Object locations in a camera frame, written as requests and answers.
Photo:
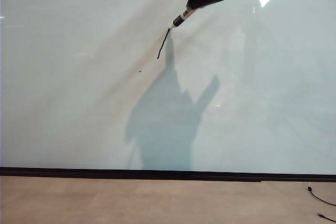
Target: beige floor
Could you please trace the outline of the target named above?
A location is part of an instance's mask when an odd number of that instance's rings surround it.
[[[336,202],[336,183],[312,183]],[[1,177],[1,223],[332,223],[307,183]]]

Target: black line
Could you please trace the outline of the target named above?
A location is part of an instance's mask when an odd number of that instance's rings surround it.
[[[150,179],[150,180],[204,180],[204,181],[291,181],[336,182],[336,175],[193,172],[176,170],[118,170],[118,169],[63,169],[0,167],[1,176],[91,178],[91,179]]]
[[[165,43],[165,41],[166,41],[166,39],[167,39],[167,36],[168,36],[168,33],[169,33],[169,32],[170,32],[170,28],[168,28],[168,31],[167,31],[167,33],[166,33],[166,36],[164,37],[164,40],[163,40],[162,45],[161,45],[160,50],[159,50],[159,54],[157,55],[157,56],[158,56],[157,59],[159,59],[159,57],[160,57],[161,50],[162,50],[162,48],[163,48],[163,45],[164,45],[164,43]]]

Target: black cable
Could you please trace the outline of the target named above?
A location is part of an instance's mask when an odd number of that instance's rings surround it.
[[[167,36],[168,36],[168,33],[169,33],[169,32],[170,32],[170,28],[168,28],[168,31],[167,31],[167,33],[166,33],[166,36],[164,37],[164,40],[163,40],[163,42],[162,42],[162,46],[161,46],[161,48],[160,48],[160,50],[159,50],[159,54],[158,54],[157,59],[160,57],[161,50],[162,50],[162,48],[163,48],[163,45],[164,45],[164,43],[165,43],[165,41],[166,41],[166,39],[167,39]]]
[[[312,196],[314,196],[316,199],[318,199],[318,200],[320,200],[320,201],[322,201],[322,202],[324,202],[324,203],[327,203],[327,204],[330,204],[330,205],[336,207],[336,204],[327,202],[327,201],[325,201],[325,200],[320,199],[319,197],[317,197],[317,196],[313,193],[313,189],[312,189],[310,186],[308,186],[308,189],[307,189],[307,190],[310,191],[310,193],[312,194]]]
[[[330,218],[328,218],[327,216],[324,216],[324,215],[320,214],[319,212],[317,213],[317,215],[320,216],[320,217],[323,218],[323,219],[330,220],[330,221],[332,221],[332,222],[336,222],[336,220],[330,219]]]

